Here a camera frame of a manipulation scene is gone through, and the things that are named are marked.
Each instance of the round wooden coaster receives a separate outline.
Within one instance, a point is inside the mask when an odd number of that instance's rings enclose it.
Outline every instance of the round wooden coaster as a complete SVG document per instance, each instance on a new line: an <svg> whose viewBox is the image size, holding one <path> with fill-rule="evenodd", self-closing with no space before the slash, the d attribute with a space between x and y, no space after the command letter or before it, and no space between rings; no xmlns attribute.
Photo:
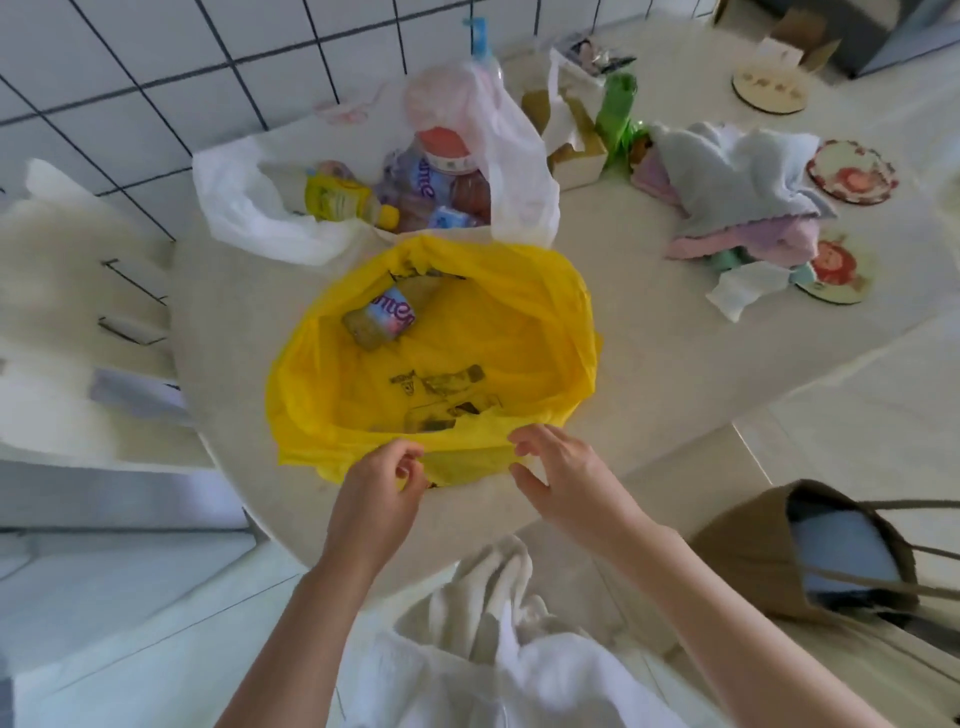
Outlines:
<svg viewBox="0 0 960 728"><path fill-rule="evenodd" d="M876 256L847 242L847 234L836 230L820 232L817 256L810 261L817 280L797 287L815 299L852 305L863 301L876 279Z"/></svg>
<svg viewBox="0 0 960 728"><path fill-rule="evenodd" d="M806 108L809 92L803 71L748 63L733 73L733 91L754 109L785 115Z"/></svg>
<svg viewBox="0 0 960 728"><path fill-rule="evenodd" d="M897 171L876 149L828 139L806 165L817 186L852 205L879 205L900 185Z"/></svg>

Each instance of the towel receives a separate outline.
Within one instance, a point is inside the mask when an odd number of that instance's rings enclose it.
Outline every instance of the towel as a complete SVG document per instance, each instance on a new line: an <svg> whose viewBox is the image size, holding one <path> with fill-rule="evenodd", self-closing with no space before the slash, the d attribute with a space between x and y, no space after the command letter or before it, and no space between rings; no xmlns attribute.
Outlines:
<svg viewBox="0 0 960 728"><path fill-rule="evenodd" d="M684 728L610 652L526 593L533 563L509 536L381 633L347 725Z"/></svg>
<svg viewBox="0 0 960 728"><path fill-rule="evenodd" d="M704 237L777 217L836 214L826 199L803 187L804 168L820 139L813 134L698 122L685 130L650 125L655 149L689 217L680 237Z"/></svg>

